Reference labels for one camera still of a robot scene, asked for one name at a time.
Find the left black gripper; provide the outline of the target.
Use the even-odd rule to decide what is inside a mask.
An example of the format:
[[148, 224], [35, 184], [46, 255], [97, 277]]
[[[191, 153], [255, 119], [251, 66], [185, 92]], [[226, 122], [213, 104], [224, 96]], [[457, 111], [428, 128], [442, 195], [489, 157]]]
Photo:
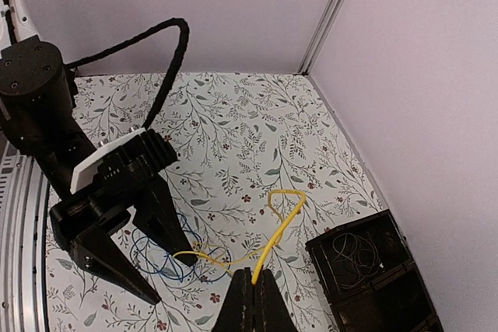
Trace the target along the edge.
[[88, 186], [50, 210], [54, 238], [75, 263], [151, 305], [160, 295], [121, 252], [112, 235], [132, 222], [187, 266], [195, 255], [160, 171], [177, 161], [172, 145], [146, 130], [103, 157]]

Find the floral patterned table cloth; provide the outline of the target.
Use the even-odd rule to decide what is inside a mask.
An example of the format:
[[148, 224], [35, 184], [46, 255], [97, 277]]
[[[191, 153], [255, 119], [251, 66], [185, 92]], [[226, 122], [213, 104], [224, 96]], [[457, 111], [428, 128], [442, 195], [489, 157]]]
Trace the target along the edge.
[[305, 244], [382, 209], [357, 159], [311, 82], [298, 75], [182, 73], [154, 129], [179, 159], [164, 172], [191, 245], [207, 253], [186, 267], [133, 225], [114, 235], [119, 249], [158, 291], [155, 306], [78, 269], [47, 238], [52, 331], [209, 331], [231, 274], [259, 251], [295, 207], [307, 203], [266, 266], [300, 331], [334, 331]]

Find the aluminium front rail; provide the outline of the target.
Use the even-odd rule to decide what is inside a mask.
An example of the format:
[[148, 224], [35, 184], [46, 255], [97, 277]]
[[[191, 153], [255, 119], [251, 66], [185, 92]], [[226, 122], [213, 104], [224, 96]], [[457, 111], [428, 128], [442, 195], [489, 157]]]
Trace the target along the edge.
[[45, 248], [49, 184], [6, 144], [1, 161], [1, 330], [48, 331]]

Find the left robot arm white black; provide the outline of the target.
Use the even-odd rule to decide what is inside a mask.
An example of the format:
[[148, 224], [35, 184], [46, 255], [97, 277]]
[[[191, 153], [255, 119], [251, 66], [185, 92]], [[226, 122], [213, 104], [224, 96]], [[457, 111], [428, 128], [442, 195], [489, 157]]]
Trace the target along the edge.
[[[174, 56], [139, 128], [97, 148], [73, 117], [76, 70], [147, 37], [179, 29]], [[64, 62], [60, 50], [40, 39], [23, 0], [1, 0], [1, 129], [33, 157], [60, 198], [51, 208], [54, 238], [84, 271], [149, 304], [160, 295], [112, 240], [132, 222], [181, 261], [195, 258], [182, 231], [161, 172], [177, 161], [172, 145], [152, 129], [184, 60], [188, 23], [172, 18], [95, 55]]]

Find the left aluminium frame post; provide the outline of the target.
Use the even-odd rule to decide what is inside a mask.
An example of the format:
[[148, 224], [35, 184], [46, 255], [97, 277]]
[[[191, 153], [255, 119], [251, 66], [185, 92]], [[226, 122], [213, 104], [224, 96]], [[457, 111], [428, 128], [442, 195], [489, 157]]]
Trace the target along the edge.
[[324, 46], [325, 41], [334, 25], [342, 4], [345, 0], [328, 0], [317, 27], [310, 39], [310, 42], [305, 50], [302, 61], [300, 62], [297, 73], [299, 75], [309, 75], [319, 54]]

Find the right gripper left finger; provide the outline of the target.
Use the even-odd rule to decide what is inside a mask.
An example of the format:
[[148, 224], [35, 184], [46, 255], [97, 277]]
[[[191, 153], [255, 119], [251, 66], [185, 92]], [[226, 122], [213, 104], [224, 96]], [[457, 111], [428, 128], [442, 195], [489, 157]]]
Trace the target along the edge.
[[253, 285], [249, 267], [236, 270], [212, 332], [253, 330]]

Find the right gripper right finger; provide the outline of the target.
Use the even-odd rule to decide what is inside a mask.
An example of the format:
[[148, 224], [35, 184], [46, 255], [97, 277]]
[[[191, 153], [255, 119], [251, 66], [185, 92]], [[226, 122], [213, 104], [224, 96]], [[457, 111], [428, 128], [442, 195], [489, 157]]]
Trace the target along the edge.
[[263, 270], [253, 287], [252, 330], [255, 332], [297, 332], [276, 279]]

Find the black bin compartment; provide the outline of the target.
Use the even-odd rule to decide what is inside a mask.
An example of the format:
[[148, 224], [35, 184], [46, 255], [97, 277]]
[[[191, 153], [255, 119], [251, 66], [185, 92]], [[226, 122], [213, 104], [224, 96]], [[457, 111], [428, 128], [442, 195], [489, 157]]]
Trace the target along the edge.
[[361, 292], [413, 262], [389, 210], [337, 226], [305, 247], [329, 302]]
[[415, 264], [372, 281], [365, 290], [330, 304], [340, 331], [442, 331]]

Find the black bin middle compartment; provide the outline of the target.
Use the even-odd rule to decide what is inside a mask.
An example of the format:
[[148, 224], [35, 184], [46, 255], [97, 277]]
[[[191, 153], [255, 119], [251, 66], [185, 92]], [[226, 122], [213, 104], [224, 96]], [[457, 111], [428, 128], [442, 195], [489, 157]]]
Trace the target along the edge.
[[415, 264], [372, 281], [365, 290], [330, 304], [340, 331], [442, 331]]

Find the black bin left compartment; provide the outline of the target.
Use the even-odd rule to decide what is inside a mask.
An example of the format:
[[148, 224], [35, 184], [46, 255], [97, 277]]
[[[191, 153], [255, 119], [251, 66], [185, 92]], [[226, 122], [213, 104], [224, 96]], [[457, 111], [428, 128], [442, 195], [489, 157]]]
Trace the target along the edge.
[[361, 292], [413, 262], [389, 210], [337, 226], [305, 247], [329, 302]]

